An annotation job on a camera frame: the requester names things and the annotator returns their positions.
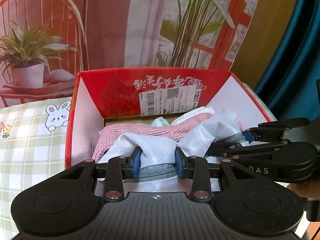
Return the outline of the white zippered fabric bag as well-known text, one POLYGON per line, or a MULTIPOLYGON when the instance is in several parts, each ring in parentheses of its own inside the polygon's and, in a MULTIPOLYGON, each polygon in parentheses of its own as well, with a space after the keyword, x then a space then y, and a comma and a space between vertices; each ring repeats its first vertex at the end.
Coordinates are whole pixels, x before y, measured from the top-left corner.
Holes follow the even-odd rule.
POLYGON ((175 170, 175 150, 180 147, 188 157, 204 157, 214 142, 249 142, 242 135, 242 127, 237 123, 236 113, 222 111, 191 129, 181 140, 168 137, 123 133, 105 152, 97 163, 106 163, 120 155, 129 156, 136 147, 142 150, 140 169, 136 179, 124 181, 125 192, 189 192, 191 181, 181 180, 175 170))

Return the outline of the pink knitted cloth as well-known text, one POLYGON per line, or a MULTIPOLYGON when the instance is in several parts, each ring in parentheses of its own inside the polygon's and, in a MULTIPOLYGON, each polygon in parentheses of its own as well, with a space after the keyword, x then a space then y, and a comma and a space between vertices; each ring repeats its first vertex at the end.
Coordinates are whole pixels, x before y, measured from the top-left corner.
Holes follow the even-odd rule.
POLYGON ((191 129, 213 116, 210 112, 195 114, 173 125, 155 127, 139 123, 118 123, 104 127, 100 132, 92 159, 99 161, 105 152, 123 133, 168 137, 174 141, 181 140, 191 129))

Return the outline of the white green tissue bundle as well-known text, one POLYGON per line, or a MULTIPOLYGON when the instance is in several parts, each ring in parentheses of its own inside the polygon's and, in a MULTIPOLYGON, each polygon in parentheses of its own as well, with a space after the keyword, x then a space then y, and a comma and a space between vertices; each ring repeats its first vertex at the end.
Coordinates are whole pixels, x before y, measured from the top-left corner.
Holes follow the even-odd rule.
POLYGON ((215 114, 215 111, 213 110, 212 107, 199 107, 197 109, 194 109, 192 111, 189 111, 187 113, 184 113, 182 116, 179 116, 178 118, 174 118, 173 121, 171 122, 168 122, 168 120, 162 116, 154 119, 150 126, 151 127, 168 127, 170 125, 177 125, 177 124, 180 124, 182 122, 184 122, 185 120, 189 119, 189 118, 192 118, 196 115, 199 115, 199 114, 203 114, 203 113, 209 113, 211 115, 214 115, 215 114))

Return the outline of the printed living room backdrop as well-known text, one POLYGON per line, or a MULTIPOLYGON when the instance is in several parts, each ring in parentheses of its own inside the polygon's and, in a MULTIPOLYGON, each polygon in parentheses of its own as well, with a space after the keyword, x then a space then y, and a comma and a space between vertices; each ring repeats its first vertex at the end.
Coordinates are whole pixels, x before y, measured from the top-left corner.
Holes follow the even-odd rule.
POLYGON ((84 70, 185 67, 230 70, 258 0, 1 0, 1 35, 10 22, 46 27, 76 51, 19 76, 1 63, 1 107, 69 97, 65 82, 84 70))

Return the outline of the teal curtain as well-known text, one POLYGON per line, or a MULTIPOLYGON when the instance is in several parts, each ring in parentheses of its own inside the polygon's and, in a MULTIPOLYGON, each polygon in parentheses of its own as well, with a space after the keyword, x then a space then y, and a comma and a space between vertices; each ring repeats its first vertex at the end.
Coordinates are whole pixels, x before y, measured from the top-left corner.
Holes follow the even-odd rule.
POLYGON ((297 0, 255 93, 278 120, 319 119, 319 0, 297 0))

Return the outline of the red strawberry cardboard box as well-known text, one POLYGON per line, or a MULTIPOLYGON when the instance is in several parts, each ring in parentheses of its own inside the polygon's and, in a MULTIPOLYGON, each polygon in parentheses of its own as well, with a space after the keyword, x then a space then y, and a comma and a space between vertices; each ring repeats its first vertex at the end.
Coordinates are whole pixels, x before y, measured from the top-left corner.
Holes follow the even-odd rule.
POLYGON ((104 121, 151 120, 210 106, 231 109, 244 128, 273 121, 256 94, 226 70, 139 67, 88 70, 76 78, 65 166, 93 155, 104 121))

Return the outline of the green plaid bunny tablecloth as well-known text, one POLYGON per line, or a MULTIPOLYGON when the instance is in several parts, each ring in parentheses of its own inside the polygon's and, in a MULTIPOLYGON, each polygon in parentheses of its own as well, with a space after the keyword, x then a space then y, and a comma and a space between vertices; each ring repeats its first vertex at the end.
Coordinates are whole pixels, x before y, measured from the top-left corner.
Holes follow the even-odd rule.
POLYGON ((50 105, 61 107, 71 98, 49 99, 1 109, 1 239, 12 239, 18 230, 11 204, 23 190, 65 168, 67 127, 46 127, 50 105))

